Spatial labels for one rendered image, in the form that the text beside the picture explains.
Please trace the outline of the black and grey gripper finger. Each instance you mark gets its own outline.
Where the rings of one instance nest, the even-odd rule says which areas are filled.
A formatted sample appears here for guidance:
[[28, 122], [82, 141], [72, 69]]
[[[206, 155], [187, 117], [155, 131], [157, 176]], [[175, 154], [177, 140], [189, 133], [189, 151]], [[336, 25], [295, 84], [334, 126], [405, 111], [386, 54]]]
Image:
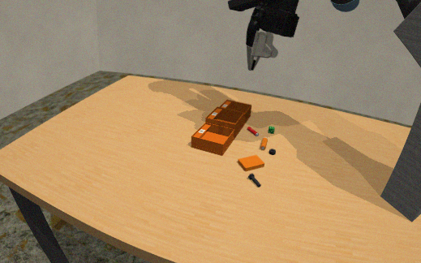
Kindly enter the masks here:
[[[265, 31], [267, 33], [268, 38], [267, 38], [266, 43], [269, 46], [269, 48], [272, 50], [272, 57], [270, 58], [276, 58], [278, 55], [278, 50], [273, 46], [273, 34], [271, 32], [268, 32], [268, 30], [262, 29], [261, 31]], [[256, 64], [258, 63], [259, 59], [260, 57], [254, 56], [254, 62], [251, 68], [252, 70], [254, 70], [254, 68], [256, 67]]]
[[272, 50], [268, 47], [267, 41], [267, 33], [265, 31], [260, 31], [260, 26], [258, 24], [257, 16], [251, 16], [250, 23], [247, 27], [247, 66], [248, 70], [251, 71], [254, 56], [261, 57], [261, 58], [270, 58], [272, 56]]

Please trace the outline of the orange flat square pad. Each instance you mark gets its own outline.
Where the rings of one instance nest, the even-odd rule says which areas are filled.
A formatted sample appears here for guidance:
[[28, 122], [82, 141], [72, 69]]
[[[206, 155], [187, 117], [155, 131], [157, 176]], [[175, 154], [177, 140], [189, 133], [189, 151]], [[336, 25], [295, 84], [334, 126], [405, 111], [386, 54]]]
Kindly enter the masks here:
[[257, 156], [250, 156], [238, 159], [238, 164], [245, 170], [254, 170], [264, 167], [264, 162]]

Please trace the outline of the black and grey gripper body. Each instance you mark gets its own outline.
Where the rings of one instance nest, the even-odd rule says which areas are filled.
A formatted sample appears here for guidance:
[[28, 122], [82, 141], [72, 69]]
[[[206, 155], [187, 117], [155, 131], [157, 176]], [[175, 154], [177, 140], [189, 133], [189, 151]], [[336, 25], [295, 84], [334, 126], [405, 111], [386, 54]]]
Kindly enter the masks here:
[[299, 0], [262, 1], [255, 7], [252, 15], [259, 12], [256, 21], [260, 29], [283, 37], [294, 37], [299, 21], [299, 17], [295, 14], [298, 3]]

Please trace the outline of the black bolt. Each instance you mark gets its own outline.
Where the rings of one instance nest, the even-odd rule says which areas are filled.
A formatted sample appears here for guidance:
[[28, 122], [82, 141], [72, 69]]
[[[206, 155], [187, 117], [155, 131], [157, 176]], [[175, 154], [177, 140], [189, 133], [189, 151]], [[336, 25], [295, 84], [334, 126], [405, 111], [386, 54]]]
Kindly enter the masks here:
[[252, 174], [249, 174], [248, 178], [249, 178], [250, 180], [252, 180], [252, 181], [256, 184], [256, 186], [257, 186], [257, 187], [259, 187], [259, 186], [260, 186], [260, 183], [256, 180], [256, 178], [255, 178], [255, 176], [254, 176], [254, 174], [253, 174], [253, 173], [252, 173]]

